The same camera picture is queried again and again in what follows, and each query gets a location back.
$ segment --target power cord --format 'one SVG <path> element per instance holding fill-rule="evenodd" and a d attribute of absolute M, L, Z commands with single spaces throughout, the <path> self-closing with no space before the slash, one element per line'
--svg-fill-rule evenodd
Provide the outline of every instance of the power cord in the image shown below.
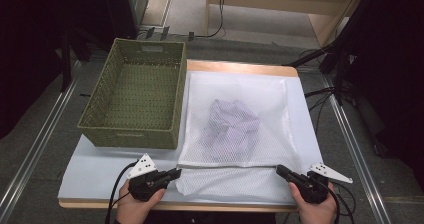
<path fill-rule="evenodd" d="M 115 181 L 115 185 L 113 186 L 112 189 L 112 194 L 110 195 L 110 199 L 109 199 L 109 206 L 107 208 L 107 213 L 106 213 L 106 217 L 105 217 L 105 224 L 110 224 L 110 214 L 112 212 L 112 208 L 113 206 L 115 206 L 115 204 L 120 201 L 122 198 L 126 197 L 128 194 L 130 194 L 130 192 L 128 192 L 127 194 L 125 194 L 124 196 L 120 197 L 118 200 L 116 200 L 115 202 L 113 202 L 113 198 L 115 197 L 115 191 L 116 188 L 118 187 L 119 181 L 121 180 L 121 177 L 124 175 L 124 173 L 128 170 L 128 168 L 130 167 L 134 167 L 135 164 L 137 164 L 138 160 L 136 162 L 133 162 L 131 164 L 129 164 L 128 166 L 126 166 L 121 173 L 119 174 L 118 178 Z"/>
<path fill-rule="evenodd" d="M 328 93 L 328 94 L 324 95 L 323 97 L 321 97 L 320 99 L 318 99 L 318 101 L 316 101 L 314 105 L 312 105 L 311 107 L 308 108 L 309 112 L 311 112 L 317 106 L 323 104 L 324 101 L 326 101 L 328 99 L 328 97 L 330 97 L 332 94 L 333 93 Z"/>
<path fill-rule="evenodd" d="M 347 204 L 346 204 L 346 202 L 343 200 L 343 198 L 341 198 L 341 196 L 340 196 L 340 195 L 337 195 L 337 197 L 339 197 L 339 198 L 340 198 L 340 201 L 342 202 L 343 206 L 346 208 L 346 210 L 347 210 L 347 212 L 348 212 L 348 216 L 349 216 L 349 218 L 350 218 L 350 221 L 352 222 L 352 224 L 355 224 L 355 220 L 353 220 L 353 215 L 352 215 L 352 212 L 350 211 L 350 209 L 349 209 L 348 205 L 347 205 Z"/>
<path fill-rule="evenodd" d="M 167 34 L 167 35 L 168 36 L 178 36 L 178 37 L 189 37 L 189 38 L 211 38 L 211 37 L 216 36 L 221 31 L 221 29 L 223 29 L 223 25 L 224 25 L 224 14 L 223 14 L 224 3 L 225 3 L 225 0 L 219 0 L 219 11 L 220 11 L 220 16 L 221 16 L 221 22 L 220 22 L 218 30 L 216 30 L 215 33 L 213 33 L 211 35 L 207 35 L 207 36 L 204 36 L 204 35 L 181 35 L 181 34 Z M 140 36 L 144 33 L 147 33 L 147 31 L 144 31 L 144 30 L 140 31 L 138 36 Z"/>
<path fill-rule="evenodd" d="M 352 194 L 352 192 L 351 191 L 349 191 L 349 189 L 347 189 L 345 186 L 343 186 L 342 184 L 340 184 L 340 183 L 337 183 L 337 182 L 333 182 L 333 184 L 335 184 L 338 188 L 339 188 L 339 193 L 341 193 L 341 191 L 340 191 L 340 187 L 341 188 L 343 188 L 345 191 L 347 191 L 348 193 L 349 193 L 349 195 L 350 195 L 350 197 L 352 198 L 352 201 L 353 201 L 353 207 L 352 207 L 352 210 L 350 210 L 350 208 L 349 207 L 347 207 L 347 204 L 345 205 L 345 208 L 346 208 L 346 210 L 347 210 L 347 214 L 345 214 L 345 213 L 340 213 L 340 215 L 342 215 L 342 216 L 351 216 L 352 217 L 352 215 L 353 215 L 353 213 L 356 211 L 356 200 L 355 200 L 355 197 L 353 196 L 353 194 Z M 341 196 L 341 194 L 336 194 L 336 196 L 342 201 L 342 202 L 344 202 L 344 203 L 346 203 L 345 201 L 344 201 L 344 198 Z"/>
<path fill-rule="evenodd" d="M 318 116 L 317 116 L 317 120 L 315 123 L 315 135 L 318 133 L 318 124 L 319 124 L 319 119 L 321 117 L 321 113 L 322 113 L 322 109 L 324 108 L 325 103 L 327 102 L 328 98 L 331 97 L 331 95 L 333 95 L 332 93 L 327 94 L 327 96 L 325 97 L 324 101 L 322 101 L 321 107 L 318 111 Z"/>
<path fill-rule="evenodd" d="M 333 93 L 335 90 L 336 90 L 335 87 L 326 87 L 326 88 L 323 88 L 323 89 L 318 90 L 318 91 L 312 91 L 312 92 L 306 93 L 305 98 L 308 98 L 308 97 L 311 97 L 311 96 L 314 96 L 314 95 L 318 95 L 318 94 L 321 94 L 321 93 L 326 93 L 326 92 L 332 92 Z M 342 87 L 341 91 L 344 92 L 344 93 L 349 93 L 350 88 L 349 87 Z"/>
<path fill-rule="evenodd" d="M 305 54 L 305 53 L 307 53 L 307 52 L 317 52 L 317 51 L 321 51 L 323 54 L 326 54 L 326 55 L 336 55 L 337 56 L 337 54 L 336 53 L 333 53 L 333 52 L 327 52 L 327 51 L 325 51 L 324 49 L 322 49 L 322 48 L 319 48 L 319 49 L 308 49 L 308 50 L 305 50 L 305 51 L 303 51 L 303 52 L 301 52 L 300 54 L 299 54 L 299 57 L 298 57 L 298 60 L 300 60 L 301 59 L 301 57 Z M 318 57 L 319 56 L 317 56 L 315 59 L 317 60 L 317 62 L 319 63 L 319 64 L 321 64 L 321 61 L 318 59 Z M 301 63 L 301 64 L 297 64 L 297 65 L 292 65 L 292 63 L 289 63 L 289 64 L 281 64 L 281 66 L 293 66 L 293 67 L 295 67 L 295 68 L 297 68 L 298 66 L 300 66 L 300 65 L 303 65 L 303 64 L 306 64 L 306 62 L 305 63 Z"/>
<path fill-rule="evenodd" d="M 291 214 L 291 212 L 287 212 L 287 215 L 286 215 L 286 217 L 284 218 L 284 220 L 283 220 L 283 223 L 282 223 L 282 224 L 287 224 L 287 221 L 289 220 L 290 214 Z"/>

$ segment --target green plastic basket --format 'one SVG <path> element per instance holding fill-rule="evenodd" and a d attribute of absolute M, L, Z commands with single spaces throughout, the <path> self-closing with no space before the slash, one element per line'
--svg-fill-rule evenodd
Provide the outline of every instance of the green plastic basket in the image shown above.
<path fill-rule="evenodd" d="M 175 149 L 184 43 L 115 39 L 78 128 L 95 146 Z"/>

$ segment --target finger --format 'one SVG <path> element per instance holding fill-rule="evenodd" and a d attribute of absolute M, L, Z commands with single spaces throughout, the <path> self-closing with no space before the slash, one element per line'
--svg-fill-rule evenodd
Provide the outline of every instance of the finger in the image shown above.
<path fill-rule="evenodd" d="M 153 196 L 150 197 L 149 201 L 147 202 L 149 207 L 152 208 L 158 204 L 158 202 L 162 200 L 163 195 L 165 195 L 165 189 L 160 189 L 159 191 L 155 192 L 155 194 L 153 194 Z"/>
<path fill-rule="evenodd" d="M 293 199 L 296 201 L 298 205 L 305 202 L 305 200 L 303 200 L 302 195 L 300 194 L 299 189 L 293 182 L 289 182 L 289 188 L 290 188 Z"/>
<path fill-rule="evenodd" d="M 333 183 L 328 182 L 328 188 L 329 188 L 332 192 L 334 192 L 334 185 L 333 185 Z"/>

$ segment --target basket handle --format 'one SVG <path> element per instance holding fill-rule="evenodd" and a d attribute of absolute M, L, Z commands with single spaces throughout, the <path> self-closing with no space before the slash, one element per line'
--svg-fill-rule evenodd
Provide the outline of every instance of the basket handle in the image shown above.
<path fill-rule="evenodd" d="M 163 46 L 146 45 L 141 46 L 141 50 L 144 52 L 164 52 Z"/>
<path fill-rule="evenodd" d="M 144 137 L 143 133 L 115 133 L 118 137 Z"/>

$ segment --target human hand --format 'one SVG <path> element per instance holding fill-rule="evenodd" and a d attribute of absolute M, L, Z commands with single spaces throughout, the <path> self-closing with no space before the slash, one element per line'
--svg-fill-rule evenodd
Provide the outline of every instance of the human hand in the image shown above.
<path fill-rule="evenodd" d="M 332 222 L 336 213 L 336 202 L 330 194 L 320 204 L 311 204 L 303 200 L 299 189 L 294 183 L 290 182 L 289 187 L 292 197 L 297 203 L 302 224 L 330 224 Z M 328 188 L 333 191 L 331 182 L 328 183 Z"/>
<path fill-rule="evenodd" d="M 128 193 L 129 180 L 119 189 L 119 197 Z M 134 199 L 131 194 L 118 201 L 116 220 L 121 224 L 141 224 L 146 220 L 150 209 L 152 209 L 165 194 L 165 189 L 160 189 L 150 198 L 148 202 Z"/>

